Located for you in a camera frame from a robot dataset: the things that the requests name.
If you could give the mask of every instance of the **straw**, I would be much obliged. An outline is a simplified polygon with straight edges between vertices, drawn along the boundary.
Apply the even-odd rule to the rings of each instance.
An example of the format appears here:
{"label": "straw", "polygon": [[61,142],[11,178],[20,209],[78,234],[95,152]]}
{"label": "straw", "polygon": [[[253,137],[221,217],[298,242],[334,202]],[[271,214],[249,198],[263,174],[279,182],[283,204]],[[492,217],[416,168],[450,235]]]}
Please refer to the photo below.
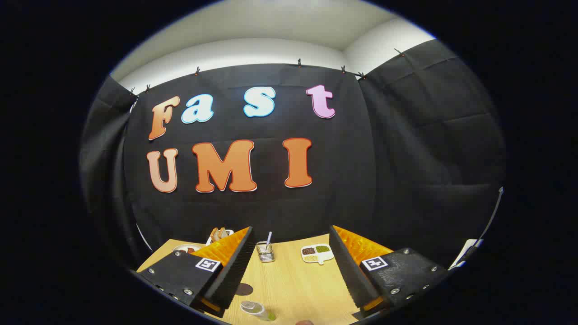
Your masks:
{"label": "straw", "polygon": [[269,246],[269,243],[271,242],[271,235],[273,234],[272,231],[269,232],[269,236],[267,237],[267,244],[265,247]]}

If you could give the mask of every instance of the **black backdrop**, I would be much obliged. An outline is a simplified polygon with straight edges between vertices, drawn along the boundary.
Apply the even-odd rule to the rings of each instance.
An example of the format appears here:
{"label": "black backdrop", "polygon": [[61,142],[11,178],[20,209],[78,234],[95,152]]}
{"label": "black backdrop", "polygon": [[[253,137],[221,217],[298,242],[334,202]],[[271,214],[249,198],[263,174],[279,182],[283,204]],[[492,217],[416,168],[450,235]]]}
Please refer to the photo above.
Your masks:
{"label": "black backdrop", "polygon": [[372,122],[376,199],[371,232],[449,266],[490,219],[505,169],[495,108],[473,72],[438,40],[360,80]]}
{"label": "black backdrop", "polygon": [[[305,90],[322,84],[333,93],[327,99],[335,110],[330,119],[318,117]],[[265,117],[247,117],[243,95],[251,87],[273,87],[275,109]],[[184,124],[180,115],[189,98],[213,96],[213,117]],[[178,95],[166,133],[149,141],[152,107]],[[124,175],[139,228],[153,250],[169,238],[205,242],[213,227],[235,231],[253,226],[255,235],[274,242],[328,233],[330,224],[353,231],[371,229],[375,193],[373,140],[364,98],[351,73],[320,67],[286,64],[241,65],[188,75],[139,94],[126,132]],[[283,141],[307,138],[307,170],[313,183],[290,189],[287,150]],[[235,140],[254,142],[250,166],[257,189],[236,193],[199,193],[196,143],[210,142],[221,157]],[[162,193],[151,184],[146,154],[168,148],[176,157],[177,189]],[[159,159],[166,180],[166,159]]]}
{"label": "black backdrop", "polygon": [[[317,117],[305,93],[318,84],[333,93],[328,99],[336,112],[331,119]],[[269,116],[248,118],[242,111],[243,94],[256,86],[275,89],[275,109]],[[122,93],[114,81],[104,85],[108,87]],[[111,106],[120,101],[126,111],[136,98],[124,94]],[[182,123],[185,103],[198,94],[213,96],[213,117]],[[151,108],[175,95],[181,104],[173,108],[166,133],[150,141]],[[242,65],[155,86],[139,94],[130,115],[124,112],[121,118],[102,101],[93,110],[106,111],[110,121],[92,113],[83,140],[87,199],[91,206],[105,206],[105,192],[94,186],[102,183],[106,168],[115,171],[111,175],[124,172],[124,178],[110,184],[116,189],[111,199],[122,214],[119,208],[101,209],[93,216],[119,216],[116,222],[134,255],[132,265],[143,261],[137,254],[142,248],[134,242],[135,223],[153,250],[171,238],[204,242],[213,227],[253,226],[257,238],[273,231],[280,242],[325,234],[336,224],[392,249],[412,247],[449,267],[465,241],[482,232],[502,185],[504,148],[495,109],[476,76],[438,40],[406,51],[359,81],[351,73],[320,67]],[[119,131],[127,119],[123,136]],[[90,135],[96,124],[102,126],[101,136],[117,142],[95,146]],[[313,183],[288,189],[282,142],[295,137],[313,143],[307,153]],[[256,191],[197,192],[192,147],[211,142],[224,158],[238,139],[255,143],[251,173]],[[103,164],[103,156],[118,153],[119,146],[122,162],[117,154]],[[178,184],[174,192],[162,193],[151,184],[146,153],[168,148],[179,151]],[[161,179],[167,179],[165,158],[159,166]],[[125,197],[118,194],[120,187],[125,187]]]}

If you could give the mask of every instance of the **orange soft finger pad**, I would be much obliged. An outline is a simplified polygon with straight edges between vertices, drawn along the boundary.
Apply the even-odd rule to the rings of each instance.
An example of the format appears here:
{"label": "orange soft finger pad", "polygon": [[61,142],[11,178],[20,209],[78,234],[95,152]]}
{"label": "orange soft finger pad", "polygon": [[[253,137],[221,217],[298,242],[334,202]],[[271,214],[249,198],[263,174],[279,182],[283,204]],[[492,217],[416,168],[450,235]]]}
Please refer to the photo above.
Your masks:
{"label": "orange soft finger pad", "polygon": [[253,228],[247,227],[192,253],[220,261],[223,265],[204,297],[198,301],[199,308],[212,315],[223,316],[243,278],[256,243]]}
{"label": "orange soft finger pad", "polygon": [[355,305],[366,311],[380,305],[383,299],[361,271],[360,264],[393,250],[337,226],[329,228],[329,245]]}

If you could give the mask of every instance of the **white wall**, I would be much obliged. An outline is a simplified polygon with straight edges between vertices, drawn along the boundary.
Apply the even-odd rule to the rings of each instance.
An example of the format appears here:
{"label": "white wall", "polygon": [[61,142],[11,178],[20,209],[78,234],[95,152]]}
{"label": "white wall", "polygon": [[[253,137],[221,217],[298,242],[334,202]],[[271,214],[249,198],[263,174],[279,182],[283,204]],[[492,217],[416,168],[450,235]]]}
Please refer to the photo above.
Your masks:
{"label": "white wall", "polygon": [[405,51],[434,39],[412,23],[395,18],[357,38],[345,51],[295,40],[275,38],[242,38],[192,46],[158,58],[133,71],[118,82],[135,94],[163,82],[203,71],[244,64],[287,63],[317,65],[367,74]]}
{"label": "white wall", "polygon": [[135,94],[163,82],[203,71],[244,64],[286,63],[340,69],[349,65],[342,51],[295,40],[243,38],[192,46],[158,58],[118,82]]}
{"label": "white wall", "polygon": [[402,18],[383,23],[357,38],[344,51],[350,72],[369,73],[399,51],[405,51],[434,37]]}

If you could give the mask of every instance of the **letter s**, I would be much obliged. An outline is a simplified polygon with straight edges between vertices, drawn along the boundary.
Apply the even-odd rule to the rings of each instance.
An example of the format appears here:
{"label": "letter s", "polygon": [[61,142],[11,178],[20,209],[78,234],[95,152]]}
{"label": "letter s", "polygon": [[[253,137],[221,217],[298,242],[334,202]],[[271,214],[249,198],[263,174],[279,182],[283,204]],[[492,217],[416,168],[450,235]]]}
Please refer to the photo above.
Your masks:
{"label": "letter s", "polygon": [[264,117],[275,109],[275,90],[271,87],[253,87],[245,92],[244,99],[249,105],[245,105],[243,112],[248,117]]}

